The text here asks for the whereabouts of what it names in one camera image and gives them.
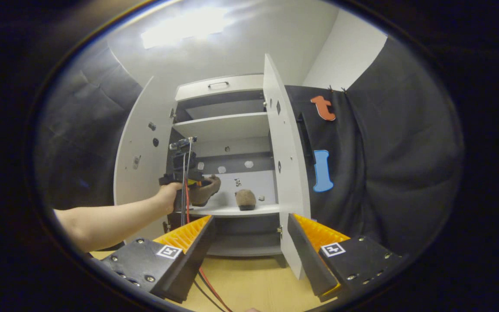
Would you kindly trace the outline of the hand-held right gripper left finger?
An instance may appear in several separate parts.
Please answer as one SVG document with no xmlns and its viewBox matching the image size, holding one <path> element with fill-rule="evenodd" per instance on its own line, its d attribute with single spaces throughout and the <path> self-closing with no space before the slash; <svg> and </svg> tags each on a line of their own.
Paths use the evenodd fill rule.
<svg viewBox="0 0 499 312">
<path fill-rule="evenodd" d="M 183 303 L 215 234 L 215 218 L 206 215 L 154 240 L 136 238 L 101 263 L 153 296 Z"/>
</svg>

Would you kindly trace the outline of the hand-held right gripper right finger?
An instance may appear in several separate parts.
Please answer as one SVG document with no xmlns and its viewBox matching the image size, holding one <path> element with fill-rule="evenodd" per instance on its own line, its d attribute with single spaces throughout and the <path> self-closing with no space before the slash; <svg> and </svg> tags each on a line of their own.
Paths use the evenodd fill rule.
<svg viewBox="0 0 499 312">
<path fill-rule="evenodd" d="M 298 214 L 288 215 L 287 229 L 311 290 L 321 302 L 353 299 L 367 292 L 406 259 L 370 237 L 350 238 Z"/>
</svg>

